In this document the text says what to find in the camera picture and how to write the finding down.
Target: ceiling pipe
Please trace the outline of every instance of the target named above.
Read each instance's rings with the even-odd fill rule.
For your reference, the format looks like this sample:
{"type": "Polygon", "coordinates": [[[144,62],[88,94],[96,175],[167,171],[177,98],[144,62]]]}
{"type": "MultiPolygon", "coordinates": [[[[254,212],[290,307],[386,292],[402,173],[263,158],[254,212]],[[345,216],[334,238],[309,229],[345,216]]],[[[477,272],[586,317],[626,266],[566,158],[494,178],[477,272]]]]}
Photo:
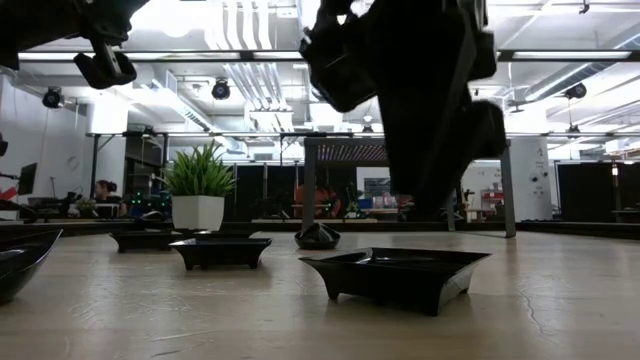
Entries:
{"type": "MultiPolygon", "coordinates": [[[[226,1],[225,3],[227,4],[227,40],[231,45],[231,49],[240,50],[243,47],[242,44],[240,44],[240,39],[238,39],[238,5],[235,1],[226,1]]],[[[242,81],[244,86],[247,88],[247,92],[251,95],[251,102],[254,106],[259,104],[256,108],[263,108],[264,104],[262,104],[262,100],[258,94],[258,89],[251,85],[251,82],[246,77],[242,68],[238,64],[232,64],[230,69],[235,72],[238,79],[242,81]]]]}
{"type": "MultiPolygon", "coordinates": [[[[260,40],[260,45],[265,50],[272,50],[271,40],[269,39],[269,7],[267,1],[260,1],[258,3],[258,20],[259,20],[259,31],[258,37],[260,40]]],[[[274,94],[276,96],[277,103],[280,105],[280,108],[283,110],[287,109],[287,101],[284,98],[284,93],[282,91],[282,84],[280,83],[280,77],[278,76],[278,69],[276,68],[275,63],[269,63],[266,65],[265,72],[267,74],[267,78],[269,78],[269,82],[273,85],[274,94]]]]}
{"type": "Polygon", "coordinates": [[[260,77],[264,80],[264,85],[267,88],[267,92],[271,97],[271,104],[273,109],[277,109],[279,107],[279,102],[276,97],[276,92],[271,79],[269,78],[269,74],[267,73],[267,65],[262,63],[258,64],[258,71],[260,72],[260,77]]]}
{"type": "MultiPolygon", "coordinates": [[[[209,3],[211,4],[211,7],[213,9],[213,19],[210,22],[210,27],[207,27],[205,29],[205,42],[207,43],[207,46],[212,50],[230,50],[229,44],[224,37],[224,10],[222,8],[222,4],[217,0],[209,0],[209,3]]],[[[259,108],[259,105],[256,106],[257,102],[255,102],[255,99],[252,98],[246,86],[238,78],[236,73],[231,69],[231,65],[224,64],[223,68],[229,75],[229,78],[233,80],[234,85],[237,87],[238,91],[240,91],[242,97],[244,97],[246,101],[251,103],[254,108],[259,108]]]]}
{"type": "MultiPolygon", "coordinates": [[[[256,50],[258,49],[258,45],[256,44],[253,36],[253,3],[251,0],[242,1],[242,15],[242,40],[244,40],[244,43],[249,50],[256,50]]],[[[267,97],[262,90],[262,85],[260,84],[260,80],[256,77],[253,66],[251,66],[251,64],[242,64],[240,65],[240,70],[253,85],[253,88],[256,89],[256,93],[262,103],[262,107],[264,109],[269,109],[271,107],[269,105],[269,100],[267,100],[267,97]]]]}
{"type": "MultiPolygon", "coordinates": [[[[615,46],[616,50],[638,50],[640,49],[640,33],[630,39],[615,46]]],[[[597,62],[584,64],[570,72],[551,76],[525,91],[524,97],[527,102],[544,100],[550,96],[565,91],[576,84],[612,67],[615,62],[597,62]]]]}
{"type": "MultiPolygon", "coordinates": [[[[259,2],[258,4],[258,37],[260,44],[265,44],[265,34],[266,40],[269,39],[269,8],[267,7],[267,1],[259,2]]],[[[267,92],[269,92],[269,96],[271,97],[271,103],[274,109],[280,107],[280,102],[276,96],[275,85],[271,81],[269,77],[269,73],[267,70],[267,65],[265,63],[261,63],[257,65],[258,71],[260,72],[260,76],[265,83],[265,87],[267,88],[267,92]]]]}

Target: spotlight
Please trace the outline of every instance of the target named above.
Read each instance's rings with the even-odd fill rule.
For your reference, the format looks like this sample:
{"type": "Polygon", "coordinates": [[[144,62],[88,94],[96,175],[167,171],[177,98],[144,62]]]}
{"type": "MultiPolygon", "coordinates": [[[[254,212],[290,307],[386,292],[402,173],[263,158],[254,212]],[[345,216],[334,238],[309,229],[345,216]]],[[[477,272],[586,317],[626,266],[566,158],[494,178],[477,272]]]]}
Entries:
{"type": "Polygon", "coordinates": [[[587,95],[587,87],[582,83],[578,83],[576,86],[567,89],[564,92],[564,96],[567,99],[582,99],[587,95]]]}
{"type": "Polygon", "coordinates": [[[42,98],[42,105],[49,109],[59,109],[64,106],[64,96],[59,87],[50,87],[42,98]]]}
{"type": "MultiPolygon", "coordinates": [[[[569,128],[566,130],[566,132],[579,134],[580,133],[580,128],[578,127],[578,125],[569,124],[569,128]]],[[[577,139],[580,136],[567,136],[567,137],[569,139],[577,139]]]]}
{"type": "Polygon", "coordinates": [[[216,84],[213,86],[213,90],[211,90],[211,96],[216,100],[226,100],[229,98],[229,95],[231,95],[231,90],[229,90],[229,85],[227,85],[227,79],[216,79],[216,84]]]}

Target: black plastic tray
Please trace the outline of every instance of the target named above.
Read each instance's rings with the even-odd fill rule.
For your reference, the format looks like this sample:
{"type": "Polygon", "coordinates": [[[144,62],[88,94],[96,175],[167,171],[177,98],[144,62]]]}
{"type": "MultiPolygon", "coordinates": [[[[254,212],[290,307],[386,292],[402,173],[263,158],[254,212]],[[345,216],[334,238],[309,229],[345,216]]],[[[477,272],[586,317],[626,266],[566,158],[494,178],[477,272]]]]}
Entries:
{"type": "Polygon", "coordinates": [[[0,304],[7,303],[31,280],[62,230],[0,241],[0,304]]]}
{"type": "Polygon", "coordinates": [[[125,253],[128,250],[171,250],[169,244],[193,238],[248,238],[251,236],[251,233],[209,232],[194,229],[163,229],[122,231],[110,233],[109,236],[118,243],[118,252],[125,253]]]}
{"type": "Polygon", "coordinates": [[[466,293],[478,262],[489,254],[367,248],[333,255],[303,257],[324,279],[329,298],[340,293],[384,303],[413,303],[431,316],[466,293]]]}
{"type": "Polygon", "coordinates": [[[217,237],[217,234],[212,234],[178,241],[169,246],[182,255],[187,270],[193,270],[196,265],[206,270],[211,265],[244,264],[256,269],[260,254],[269,245],[271,239],[241,237],[239,234],[235,237],[217,237]]]}

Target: fluorescent light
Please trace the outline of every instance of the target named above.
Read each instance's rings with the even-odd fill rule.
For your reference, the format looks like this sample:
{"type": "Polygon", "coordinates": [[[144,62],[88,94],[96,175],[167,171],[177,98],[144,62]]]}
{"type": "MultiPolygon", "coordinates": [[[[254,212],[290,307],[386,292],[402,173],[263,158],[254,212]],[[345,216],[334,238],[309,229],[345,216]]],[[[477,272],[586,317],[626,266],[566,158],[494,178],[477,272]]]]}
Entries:
{"type": "Polygon", "coordinates": [[[253,56],[258,60],[302,60],[302,55],[297,51],[255,51],[253,56]]]}
{"type": "MultiPolygon", "coordinates": [[[[78,53],[66,52],[22,52],[18,54],[20,61],[73,61],[78,53]]],[[[89,57],[93,57],[94,53],[84,53],[89,57]]]]}
{"type": "Polygon", "coordinates": [[[277,132],[224,132],[220,135],[231,137],[280,137],[280,133],[277,132]]]}
{"type": "Polygon", "coordinates": [[[189,138],[208,138],[211,137],[210,133],[169,133],[169,137],[189,137],[189,138]]]}
{"type": "Polygon", "coordinates": [[[540,133],[507,133],[507,137],[542,137],[540,133]]]}
{"type": "Polygon", "coordinates": [[[353,135],[360,137],[384,137],[384,133],[353,133],[353,135]]]}
{"type": "Polygon", "coordinates": [[[540,59],[593,59],[616,60],[626,59],[631,51],[516,51],[514,59],[540,60],[540,59]]]}

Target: black partition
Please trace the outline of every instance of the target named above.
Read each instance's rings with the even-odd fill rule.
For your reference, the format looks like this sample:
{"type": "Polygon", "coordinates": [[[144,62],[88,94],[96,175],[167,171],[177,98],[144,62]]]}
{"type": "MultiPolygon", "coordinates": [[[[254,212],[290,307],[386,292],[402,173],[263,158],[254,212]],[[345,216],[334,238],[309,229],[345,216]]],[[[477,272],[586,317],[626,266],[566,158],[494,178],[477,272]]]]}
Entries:
{"type": "Polygon", "coordinates": [[[565,221],[614,222],[615,190],[610,163],[558,165],[561,217],[565,221]]]}
{"type": "Polygon", "coordinates": [[[640,164],[618,164],[617,167],[620,208],[639,208],[640,164]]]}
{"type": "MultiPolygon", "coordinates": [[[[346,188],[349,184],[356,183],[356,168],[328,168],[318,169],[326,172],[329,186],[336,192],[342,202],[343,210],[348,205],[346,188]]],[[[304,168],[298,167],[299,184],[304,184],[304,168]]],[[[267,167],[267,197],[270,202],[283,204],[283,209],[293,217],[293,196],[296,184],[295,166],[270,165],[267,167]]],[[[237,196],[234,192],[225,198],[225,221],[248,222],[259,218],[261,206],[264,204],[264,166],[263,165],[239,165],[237,196]]]]}

